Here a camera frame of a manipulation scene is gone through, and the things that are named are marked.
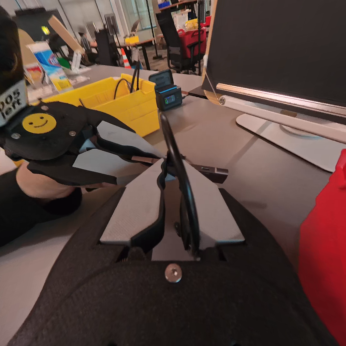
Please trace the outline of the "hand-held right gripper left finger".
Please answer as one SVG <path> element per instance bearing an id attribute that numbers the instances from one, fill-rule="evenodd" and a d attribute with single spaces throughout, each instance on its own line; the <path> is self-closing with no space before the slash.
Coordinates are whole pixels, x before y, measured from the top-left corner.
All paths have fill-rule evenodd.
<path id="1" fill-rule="evenodd" d="M 166 160 L 159 159 L 127 184 L 99 239 L 101 245 L 148 253 L 164 236 Z"/>

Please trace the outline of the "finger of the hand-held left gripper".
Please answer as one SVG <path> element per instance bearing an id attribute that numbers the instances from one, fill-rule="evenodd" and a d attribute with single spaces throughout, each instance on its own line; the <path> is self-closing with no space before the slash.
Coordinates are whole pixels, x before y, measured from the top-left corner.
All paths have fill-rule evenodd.
<path id="1" fill-rule="evenodd" d="M 73 168 L 106 175 L 111 178 L 130 178 L 142 173 L 152 159 L 161 159 L 162 153 L 143 141 L 135 145 L 104 141 L 107 148 L 87 139 L 80 148 Z"/>
<path id="2" fill-rule="evenodd" d="M 152 146 L 136 132 L 101 121 L 96 128 L 96 149 L 122 156 L 161 159 L 166 155 Z"/>

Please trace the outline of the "yellow plastic bin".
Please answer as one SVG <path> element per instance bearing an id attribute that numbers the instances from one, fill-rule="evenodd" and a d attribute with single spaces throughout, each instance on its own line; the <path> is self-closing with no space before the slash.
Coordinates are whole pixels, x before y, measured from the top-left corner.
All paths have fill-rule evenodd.
<path id="1" fill-rule="evenodd" d="M 56 95 L 51 85 L 28 89 L 28 102 L 67 103 L 84 109 L 98 123 L 104 120 L 144 137 L 160 127 L 154 87 L 155 83 L 122 73 Z"/>

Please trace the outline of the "black usb-c cable blue plugs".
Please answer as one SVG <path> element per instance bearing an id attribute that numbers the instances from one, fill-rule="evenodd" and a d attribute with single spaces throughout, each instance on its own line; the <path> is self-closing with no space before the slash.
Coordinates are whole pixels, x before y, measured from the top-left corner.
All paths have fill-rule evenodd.
<path id="1" fill-rule="evenodd" d="M 189 251 L 193 258 L 198 261 L 200 260 L 200 228 L 192 187 L 170 123 L 162 112 L 159 113 L 159 119 L 167 145 L 167 171 L 177 178 L 181 192 L 180 222 L 176 230 L 183 242 L 184 249 Z"/>

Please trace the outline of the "red plastic bin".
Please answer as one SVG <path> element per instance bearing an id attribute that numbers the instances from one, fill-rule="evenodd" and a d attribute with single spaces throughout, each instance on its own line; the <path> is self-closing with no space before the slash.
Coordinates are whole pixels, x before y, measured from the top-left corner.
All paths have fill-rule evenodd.
<path id="1" fill-rule="evenodd" d="M 346 345 L 346 150 L 300 226 L 298 276 L 312 307 Z"/>

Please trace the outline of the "person's left forearm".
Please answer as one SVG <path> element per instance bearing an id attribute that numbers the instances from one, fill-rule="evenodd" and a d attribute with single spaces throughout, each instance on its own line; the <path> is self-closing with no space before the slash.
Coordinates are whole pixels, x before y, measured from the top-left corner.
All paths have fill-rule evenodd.
<path id="1" fill-rule="evenodd" d="M 53 221 L 74 213 L 81 205 L 82 191 L 73 188 L 64 198 L 40 205 L 26 195 L 16 182 L 16 170 L 0 178 L 0 246 L 22 236 L 39 223 Z"/>

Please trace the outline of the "person's left hand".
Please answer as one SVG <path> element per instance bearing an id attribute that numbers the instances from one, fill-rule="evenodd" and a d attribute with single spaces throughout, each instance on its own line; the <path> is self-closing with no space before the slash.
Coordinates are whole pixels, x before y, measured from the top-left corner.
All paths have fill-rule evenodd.
<path id="1" fill-rule="evenodd" d="M 28 162 L 26 161 L 18 167 L 15 179 L 18 187 L 26 196 L 43 205 L 70 196 L 79 202 L 82 199 L 81 187 L 64 185 L 45 175 L 35 174 L 28 169 Z"/>

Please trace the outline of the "dark battery charger case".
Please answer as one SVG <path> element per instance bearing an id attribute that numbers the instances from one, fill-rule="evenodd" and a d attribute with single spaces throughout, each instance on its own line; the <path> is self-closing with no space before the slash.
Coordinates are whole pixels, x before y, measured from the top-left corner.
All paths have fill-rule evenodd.
<path id="1" fill-rule="evenodd" d="M 181 87 L 173 80 L 170 69 L 151 74 L 148 80 L 155 83 L 155 95 L 158 109 L 161 112 L 180 106 L 183 101 Z"/>

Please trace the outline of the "dark flat desk panel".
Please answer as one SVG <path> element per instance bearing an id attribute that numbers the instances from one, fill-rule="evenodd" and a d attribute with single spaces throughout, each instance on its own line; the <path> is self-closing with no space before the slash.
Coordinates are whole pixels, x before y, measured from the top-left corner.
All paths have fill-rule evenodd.
<path id="1" fill-rule="evenodd" d="M 208 97 L 205 94 L 205 90 L 202 88 L 202 85 L 191 89 L 188 94 L 188 96 L 193 96 L 193 97 L 198 97 L 198 98 L 202 98 L 202 99 L 208 99 Z"/>

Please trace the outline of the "black office chair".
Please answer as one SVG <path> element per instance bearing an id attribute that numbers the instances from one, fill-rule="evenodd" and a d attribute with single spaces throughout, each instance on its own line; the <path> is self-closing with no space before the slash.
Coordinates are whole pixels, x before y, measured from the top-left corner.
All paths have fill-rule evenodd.
<path id="1" fill-rule="evenodd" d="M 111 38 L 107 29 L 95 32 L 98 59 L 100 65 L 119 67 L 119 52 L 114 38 Z"/>
<path id="2" fill-rule="evenodd" d="M 168 11 L 156 13 L 156 19 L 167 46 L 168 68 L 176 73 L 190 74 L 191 72 L 197 75 L 197 69 L 205 54 L 200 55 L 198 52 L 198 55 L 193 57 L 191 52 L 191 58 L 184 59 L 178 29 L 175 27 L 171 13 Z"/>

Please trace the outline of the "tan cardboard panel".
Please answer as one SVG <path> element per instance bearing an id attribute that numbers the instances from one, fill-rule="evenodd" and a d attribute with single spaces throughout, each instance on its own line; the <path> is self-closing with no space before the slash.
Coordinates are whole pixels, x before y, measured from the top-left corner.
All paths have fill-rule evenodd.
<path id="1" fill-rule="evenodd" d="M 32 51 L 28 48 L 29 45 L 34 44 L 34 41 L 30 35 L 22 29 L 18 29 L 20 51 L 23 61 L 23 65 L 37 64 L 37 59 Z"/>

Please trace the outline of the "silver monitor stand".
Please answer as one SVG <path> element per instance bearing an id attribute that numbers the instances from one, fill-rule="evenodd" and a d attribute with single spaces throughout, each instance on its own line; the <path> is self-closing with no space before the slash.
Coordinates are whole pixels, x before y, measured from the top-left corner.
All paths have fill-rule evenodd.
<path id="1" fill-rule="evenodd" d="M 238 116 L 236 123 L 331 173 L 335 171 L 341 151 L 346 148 L 345 144 L 308 133 L 303 134 L 302 131 L 289 129 L 248 114 Z"/>

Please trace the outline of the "long tan cardboard strip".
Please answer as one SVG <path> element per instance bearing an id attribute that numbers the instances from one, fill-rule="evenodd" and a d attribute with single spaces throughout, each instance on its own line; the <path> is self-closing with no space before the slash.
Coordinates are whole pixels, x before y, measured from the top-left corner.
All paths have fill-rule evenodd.
<path id="1" fill-rule="evenodd" d="M 49 25 L 54 29 L 54 31 L 65 41 L 67 46 L 69 46 L 74 52 L 85 54 L 83 47 L 80 43 L 70 34 L 70 32 L 65 28 L 65 26 L 58 20 L 58 18 L 53 15 L 48 20 Z"/>

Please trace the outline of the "black computer monitor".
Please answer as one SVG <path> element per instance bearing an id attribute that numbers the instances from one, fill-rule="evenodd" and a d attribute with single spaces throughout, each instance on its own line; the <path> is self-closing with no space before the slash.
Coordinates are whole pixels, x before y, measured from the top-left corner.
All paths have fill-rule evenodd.
<path id="1" fill-rule="evenodd" d="M 345 125 L 345 1 L 213 1 L 203 88 Z"/>

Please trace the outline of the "black wall screen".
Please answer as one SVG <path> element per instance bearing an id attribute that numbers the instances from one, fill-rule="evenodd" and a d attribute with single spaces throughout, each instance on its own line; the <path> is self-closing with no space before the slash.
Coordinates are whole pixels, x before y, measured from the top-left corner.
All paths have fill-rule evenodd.
<path id="1" fill-rule="evenodd" d="M 44 7 L 15 10 L 13 19 L 18 28 L 28 33 L 34 41 L 43 41 L 56 33 L 48 23 L 52 16 L 55 16 L 66 27 L 58 10 L 46 10 Z"/>

